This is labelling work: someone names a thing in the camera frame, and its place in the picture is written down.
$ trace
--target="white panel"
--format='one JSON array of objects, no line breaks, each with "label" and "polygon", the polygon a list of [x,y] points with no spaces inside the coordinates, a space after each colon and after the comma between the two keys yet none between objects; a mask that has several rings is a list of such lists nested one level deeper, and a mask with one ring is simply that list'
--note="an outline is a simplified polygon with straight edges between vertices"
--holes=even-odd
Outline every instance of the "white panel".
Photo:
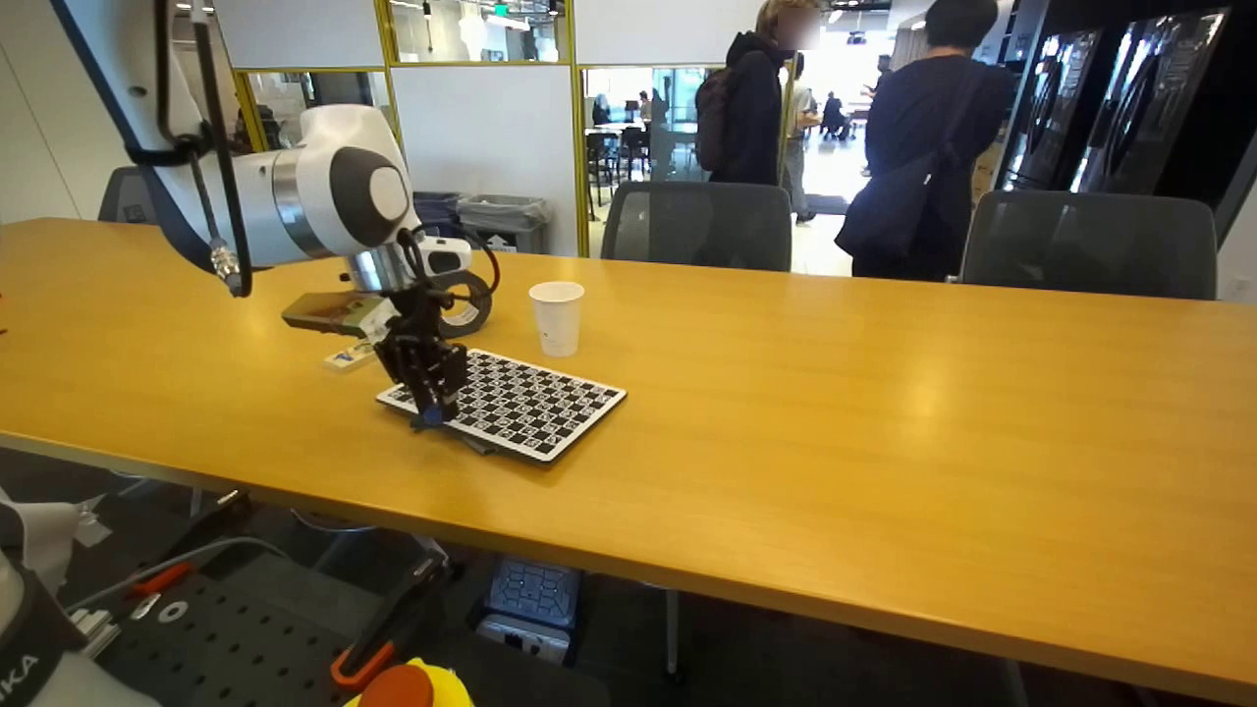
[{"label": "white panel", "polygon": [[0,46],[0,225],[77,215]]},{"label": "white panel", "polygon": [[99,215],[107,182],[124,165],[122,139],[86,81],[47,0],[2,0],[0,43],[51,150],[64,194],[82,221]]},{"label": "white panel", "polygon": [[724,64],[755,29],[757,0],[592,0],[579,5],[579,64]]},{"label": "white panel", "polygon": [[1221,245],[1219,297],[1257,306],[1257,183]]},{"label": "white panel", "polygon": [[579,250],[565,65],[400,65],[391,95],[418,194],[538,196],[555,250]]},{"label": "white panel", "polygon": [[233,65],[382,65],[373,0],[215,0]]}]

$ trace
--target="backpack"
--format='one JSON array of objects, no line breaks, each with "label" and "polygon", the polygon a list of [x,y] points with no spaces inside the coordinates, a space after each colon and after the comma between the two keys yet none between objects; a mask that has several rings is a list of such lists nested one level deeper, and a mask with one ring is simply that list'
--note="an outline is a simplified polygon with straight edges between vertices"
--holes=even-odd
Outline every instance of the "backpack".
[{"label": "backpack", "polygon": [[724,152],[724,95],[728,95],[728,69],[706,69],[696,89],[696,115],[699,115],[699,139],[696,156],[712,171]]}]

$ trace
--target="person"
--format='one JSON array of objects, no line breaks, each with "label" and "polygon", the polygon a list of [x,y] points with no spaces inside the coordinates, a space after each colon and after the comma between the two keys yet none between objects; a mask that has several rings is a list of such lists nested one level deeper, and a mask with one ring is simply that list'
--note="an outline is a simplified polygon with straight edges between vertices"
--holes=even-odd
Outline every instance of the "person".
[{"label": "person", "polygon": [[943,150],[932,205],[907,250],[857,250],[851,276],[868,280],[948,280],[971,229],[971,171],[1013,105],[1013,76],[975,64],[971,50],[995,22],[995,0],[933,0],[926,8],[932,54],[878,77],[868,105],[863,156],[873,182],[912,156]]},{"label": "person", "polygon": [[816,212],[809,208],[809,196],[801,190],[801,171],[806,171],[806,156],[809,156],[809,139],[812,139],[812,124],[816,124],[816,102],[812,102],[812,89],[801,86],[801,69],[806,69],[806,54],[793,54],[787,64],[791,69],[791,81],[787,81],[787,194],[791,194],[791,208],[793,208],[793,221],[806,225],[812,221]]},{"label": "person", "polygon": [[783,183],[783,65],[809,35],[819,0],[767,0],[734,35],[724,81],[724,139],[712,182]]},{"label": "person", "polygon": [[826,143],[850,143],[851,139],[851,122],[840,115],[840,97],[834,89],[826,95],[826,110],[819,110],[819,139]]}]

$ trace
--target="white cup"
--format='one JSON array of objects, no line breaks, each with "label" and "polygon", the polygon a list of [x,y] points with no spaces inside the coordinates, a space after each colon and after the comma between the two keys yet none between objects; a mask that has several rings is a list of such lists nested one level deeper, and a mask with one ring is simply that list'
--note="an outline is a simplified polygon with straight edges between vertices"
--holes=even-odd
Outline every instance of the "white cup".
[{"label": "white cup", "polygon": [[569,280],[535,281],[538,342],[546,356],[569,356],[581,346],[581,297],[585,287]]}]

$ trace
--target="dark jacket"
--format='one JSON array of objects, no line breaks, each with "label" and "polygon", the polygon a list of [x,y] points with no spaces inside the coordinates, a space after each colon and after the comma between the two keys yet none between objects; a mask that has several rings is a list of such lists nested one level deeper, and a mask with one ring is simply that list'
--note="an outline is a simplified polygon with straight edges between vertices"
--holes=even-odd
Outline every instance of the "dark jacket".
[{"label": "dark jacket", "polygon": [[1013,76],[966,54],[907,64],[876,86],[863,133],[873,178],[926,150],[952,144],[952,162],[933,171],[933,196],[919,221],[912,250],[878,256],[882,276],[895,276],[893,258],[902,258],[907,276],[926,280],[958,272],[971,229],[971,171],[978,152],[998,139],[1009,105]]},{"label": "dark jacket", "polygon": [[778,183],[787,54],[755,33],[734,35],[724,81],[724,139],[712,182]]}]

